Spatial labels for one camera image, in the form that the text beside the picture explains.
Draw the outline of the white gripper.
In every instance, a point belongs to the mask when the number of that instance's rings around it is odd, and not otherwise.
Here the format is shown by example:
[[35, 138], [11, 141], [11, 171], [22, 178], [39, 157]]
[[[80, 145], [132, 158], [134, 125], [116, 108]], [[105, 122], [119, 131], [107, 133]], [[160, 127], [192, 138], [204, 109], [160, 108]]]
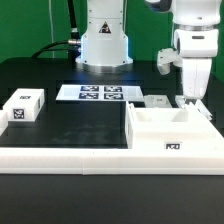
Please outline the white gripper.
[[182, 63], [183, 96], [202, 99], [209, 81], [212, 58], [218, 53], [217, 29], [187, 31], [176, 29], [174, 46]]

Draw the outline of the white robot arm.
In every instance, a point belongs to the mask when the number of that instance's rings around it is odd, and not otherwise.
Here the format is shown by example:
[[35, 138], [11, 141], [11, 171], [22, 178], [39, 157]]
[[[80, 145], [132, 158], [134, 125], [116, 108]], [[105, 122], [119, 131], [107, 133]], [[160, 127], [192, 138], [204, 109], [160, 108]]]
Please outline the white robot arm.
[[218, 53], [222, 0], [86, 0], [76, 64], [97, 73], [152, 57], [160, 74], [181, 71], [182, 95], [204, 97]]

